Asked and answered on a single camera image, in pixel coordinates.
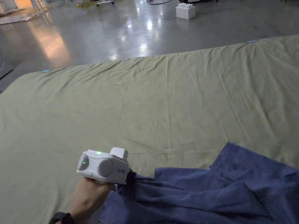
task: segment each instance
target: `gray button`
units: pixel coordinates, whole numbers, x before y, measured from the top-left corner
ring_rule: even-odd
[[[88,167],[88,164],[89,164],[88,156],[86,154],[82,154],[79,159],[77,169],[79,171],[85,170]]]
[[[113,161],[110,159],[101,159],[97,165],[97,173],[102,177],[107,177],[112,174],[114,170]]]

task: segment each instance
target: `black watch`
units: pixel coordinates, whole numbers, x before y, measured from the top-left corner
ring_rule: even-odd
[[[51,218],[49,224],[55,224],[58,221],[61,222],[61,224],[75,224],[75,221],[71,217],[71,214],[64,213],[64,212],[58,212],[56,213],[53,218]]]

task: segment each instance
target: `finger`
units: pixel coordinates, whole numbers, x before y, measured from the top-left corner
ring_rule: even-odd
[[[98,191],[104,192],[108,195],[110,191],[115,191],[115,185],[112,183],[106,183],[102,186],[99,186]]]
[[[111,191],[115,191],[115,184],[107,183]]]
[[[87,181],[92,181],[92,182],[94,182],[94,179],[89,178],[89,177],[84,177],[84,179],[87,180]]]

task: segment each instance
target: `blue towel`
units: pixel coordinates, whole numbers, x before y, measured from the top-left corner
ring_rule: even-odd
[[[227,143],[210,170],[158,168],[111,192],[107,223],[299,223],[299,172]]]

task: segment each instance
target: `shiny floor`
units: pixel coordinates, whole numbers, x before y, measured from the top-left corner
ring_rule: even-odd
[[[30,22],[0,26],[2,52],[23,74],[81,64],[217,47],[299,33],[299,1],[219,0],[196,4],[196,17],[176,17],[179,0],[149,5],[116,0],[87,10],[62,3]]]

